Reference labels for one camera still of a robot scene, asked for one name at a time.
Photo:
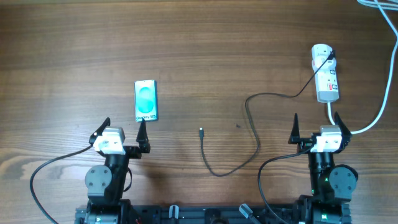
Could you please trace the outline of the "teal screen Galaxy smartphone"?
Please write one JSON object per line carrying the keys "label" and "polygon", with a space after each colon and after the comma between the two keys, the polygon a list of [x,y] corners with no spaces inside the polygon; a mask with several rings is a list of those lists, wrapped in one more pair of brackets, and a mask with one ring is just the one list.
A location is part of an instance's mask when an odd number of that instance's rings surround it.
{"label": "teal screen Galaxy smartphone", "polygon": [[158,120],[157,88],[155,80],[139,80],[134,83],[135,120]]}

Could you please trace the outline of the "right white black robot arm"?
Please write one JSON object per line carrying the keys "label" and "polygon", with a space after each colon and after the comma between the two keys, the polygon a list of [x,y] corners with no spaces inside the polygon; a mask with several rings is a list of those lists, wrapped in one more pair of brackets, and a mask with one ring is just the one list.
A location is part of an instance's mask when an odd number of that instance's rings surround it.
{"label": "right white black robot arm", "polygon": [[348,165],[336,165],[333,158],[345,149],[351,137],[338,113],[334,125],[320,126],[320,131],[309,138],[300,136],[298,116],[294,116],[288,143],[297,145],[298,154],[308,156],[312,195],[301,195],[295,202],[293,223],[352,222],[349,202],[359,175]]}

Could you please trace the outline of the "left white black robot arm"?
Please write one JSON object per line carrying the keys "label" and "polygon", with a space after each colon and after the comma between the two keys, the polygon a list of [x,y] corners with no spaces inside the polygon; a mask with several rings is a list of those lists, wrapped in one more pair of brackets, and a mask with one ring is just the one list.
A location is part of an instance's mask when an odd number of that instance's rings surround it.
{"label": "left white black robot arm", "polygon": [[121,127],[112,127],[109,118],[90,136],[89,143],[105,158],[103,165],[93,166],[85,176],[88,203],[76,213],[75,223],[140,223],[141,216],[133,209],[130,200],[123,200],[126,176],[131,175],[129,161],[150,153],[146,121],[141,120],[136,137],[137,146],[124,145],[125,134]]}

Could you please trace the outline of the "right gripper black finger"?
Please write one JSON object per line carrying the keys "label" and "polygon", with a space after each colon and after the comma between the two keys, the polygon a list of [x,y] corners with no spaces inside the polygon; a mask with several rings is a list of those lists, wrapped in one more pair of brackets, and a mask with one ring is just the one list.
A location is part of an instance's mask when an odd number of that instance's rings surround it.
{"label": "right gripper black finger", "polygon": [[293,122],[293,126],[292,126],[292,130],[290,133],[288,143],[289,144],[300,143],[300,130],[299,130],[299,120],[298,120],[297,113],[294,114],[294,122]]}
{"label": "right gripper black finger", "polygon": [[340,116],[339,116],[337,111],[334,113],[334,119],[335,119],[336,125],[341,130],[342,136],[344,138],[351,138],[352,137],[351,131],[346,127],[344,122],[341,120],[341,118],[340,118]]}

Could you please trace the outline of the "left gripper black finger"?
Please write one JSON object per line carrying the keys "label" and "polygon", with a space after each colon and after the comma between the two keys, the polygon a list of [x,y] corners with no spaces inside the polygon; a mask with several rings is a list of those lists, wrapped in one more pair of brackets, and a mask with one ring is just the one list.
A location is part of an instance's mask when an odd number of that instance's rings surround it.
{"label": "left gripper black finger", "polygon": [[103,131],[110,126],[111,124],[111,120],[109,117],[107,117],[104,122],[102,123],[102,125],[90,136],[89,138],[89,144],[94,144],[97,137],[101,136]]}
{"label": "left gripper black finger", "polygon": [[139,147],[141,149],[150,148],[149,138],[147,136],[146,121],[144,118],[142,118],[141,120],[141,124],[139,126],[139,130],[137,133],[136,142],[139,144]]}

